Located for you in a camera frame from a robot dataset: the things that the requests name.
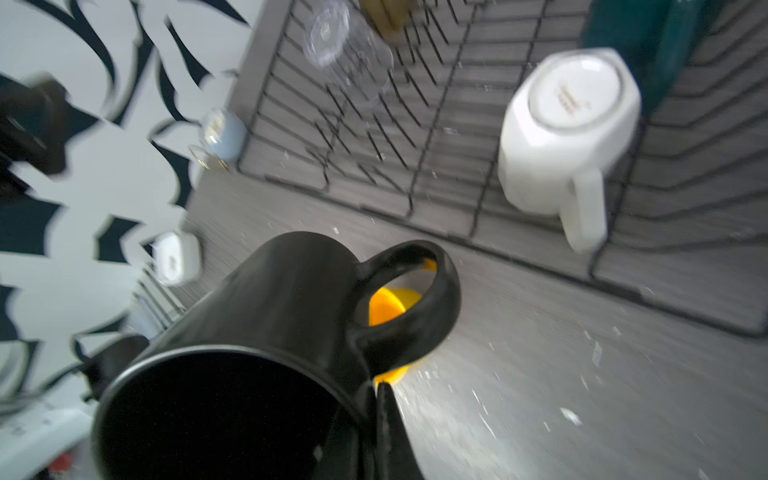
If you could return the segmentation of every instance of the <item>patterned wall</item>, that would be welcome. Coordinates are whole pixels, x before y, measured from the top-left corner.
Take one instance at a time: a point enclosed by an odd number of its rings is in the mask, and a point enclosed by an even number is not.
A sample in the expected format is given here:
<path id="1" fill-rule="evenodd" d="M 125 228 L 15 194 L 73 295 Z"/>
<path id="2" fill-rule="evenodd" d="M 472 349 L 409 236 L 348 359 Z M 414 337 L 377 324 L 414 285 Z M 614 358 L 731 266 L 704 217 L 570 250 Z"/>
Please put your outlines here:
<path id="1" fill-rule="evenodd" d="M 77 361 L 73 338 L 120 326 L 151 241 L 184 216 L 201 173 L 187 146 L 225 104 L 262 4 L 0 0 L 0 86 L 49 74 L 71 104 L 67 171 L 16 164 L 29 198 L 0 206 L 0 342 L 32 354 L 0 392 L 35 387 Z"/>

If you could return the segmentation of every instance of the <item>dish rack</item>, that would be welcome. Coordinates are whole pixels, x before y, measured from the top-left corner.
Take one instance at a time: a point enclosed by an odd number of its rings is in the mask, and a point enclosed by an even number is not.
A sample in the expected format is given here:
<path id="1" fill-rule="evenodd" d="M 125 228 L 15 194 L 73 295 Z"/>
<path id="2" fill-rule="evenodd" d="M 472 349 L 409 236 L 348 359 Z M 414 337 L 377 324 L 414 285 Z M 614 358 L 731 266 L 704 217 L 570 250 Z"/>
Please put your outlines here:
<path id="1" fill-rule="evenodd" d="M 420 2 L 389 41 L 390 85 L 367 111 L 303 56 L 321 3 L 286 10 L 240 173 L 692 323 L 768 335 L 766 0 L 729 2 L 641 120 L 607 179 L 607 241 L 588 255 L 558 219 L 507 202 L 496 161 L 515 89 L 578 47 L 589 0 Z"/>

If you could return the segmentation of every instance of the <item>clear glass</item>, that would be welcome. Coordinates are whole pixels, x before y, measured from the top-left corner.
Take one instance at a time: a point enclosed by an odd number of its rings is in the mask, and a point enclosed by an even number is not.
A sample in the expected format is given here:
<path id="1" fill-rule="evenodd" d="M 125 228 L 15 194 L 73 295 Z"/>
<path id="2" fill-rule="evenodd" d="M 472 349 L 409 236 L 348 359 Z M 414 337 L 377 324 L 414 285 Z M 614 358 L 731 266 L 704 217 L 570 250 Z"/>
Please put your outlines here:
<path id="1" fill-rule="evenodd" d="M 307 22 L 304 55 L 346 92 L 358 109 L 370 108 L 389 88 L 392 50 L 345 0 L 321 5 Z"/>

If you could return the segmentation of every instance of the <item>gray countertop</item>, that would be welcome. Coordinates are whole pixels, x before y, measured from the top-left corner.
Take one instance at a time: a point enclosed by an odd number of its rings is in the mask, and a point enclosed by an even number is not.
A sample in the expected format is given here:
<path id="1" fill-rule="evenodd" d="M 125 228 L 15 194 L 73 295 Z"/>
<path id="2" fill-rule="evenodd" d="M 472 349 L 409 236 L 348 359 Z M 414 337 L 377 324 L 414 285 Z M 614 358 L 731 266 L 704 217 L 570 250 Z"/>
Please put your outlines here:
<path id="1" fill-rule="evenodd" d="M 280 233 L 324 233 L 361 259 L 418 237 L 214 172 L 185 228 L 204 249 L 202 278 L 177 289 L 187 305 Z M 396 386 L 427 478 L 766 477 L 762 343 L 444 246 L 461 276 L 461 316 Z"/>

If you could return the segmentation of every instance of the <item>mug handle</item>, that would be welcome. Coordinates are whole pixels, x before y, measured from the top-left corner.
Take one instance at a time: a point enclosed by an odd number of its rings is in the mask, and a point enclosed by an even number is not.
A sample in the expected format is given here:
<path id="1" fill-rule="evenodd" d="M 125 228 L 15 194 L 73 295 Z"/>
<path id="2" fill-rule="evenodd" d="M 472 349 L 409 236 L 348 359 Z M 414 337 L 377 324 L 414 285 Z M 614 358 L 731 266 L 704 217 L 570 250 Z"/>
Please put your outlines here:
<path id="1" fill-rule="evenodd" d="M 560 221 L 576 253 L 599 247 L 607 236 L 603 174 L 596 167 L 575 174 L 563 196 Z"/>
<path id="2" fill-rule="evenodd" d="M 192 156 L 194 157 L 194 159 L 195 159 L 195 160 L 197 160 L 198 162 L 200 162 L 200 165 L 202 165 L 203 167 L 205 167 L 205 169 L 206 169 L 206 170 L 213 170 L 213 168 L 211 168 L 211 167 L 210 167 L 210 165 L 209 165 L 209 163 L 211 162 L 211 159 L 212 159 L 212 158 L 215 158 L 215 159 L 216 159 L 216 162 L 218 162 L 218 164 L 219 164 L 219 167 L 223 168 L 224 170 L 229 170 L 229 169 L 230 169 L 230 168 L 227 166 L 227 164 L 226 164 L 225 162 L 223 162 L 223 161 L 222 161 L 222 160 L 221 160 L 221 159 L 218 157 L 218 155 L 210 154 L 210 153 L 208 153 L 208 151 L 206 151 L 206 150 L 205 150 L 204 148 L 202 148 L 202 147 L 198 147 L 197 145 L 190 145 L 190 146 L 189 146 L 189 149 L 190 149 L 190 153 L 192 154 Z M 201 153 L 200 157 L 198 157 L 198 156 L 197 156 L 197 153 L 195 152 L 195 150 L 197 150 L 197 151 L 200 151 L 200 153 Z"/>
<path id="3" fill-rule="evenodd" d="M 429 268 L 430 260 L 436 266 L 435 279 L 416 305 L 387 323 L 350 327 L 349 338 L 365 358 L 371 378 L 408 365 L 437 347 L 458 319 L 462 293 L 451 258 L 426 240 L 401 243 L 357 265 L 357 298 L 365 298 L 398 276 Z"/>

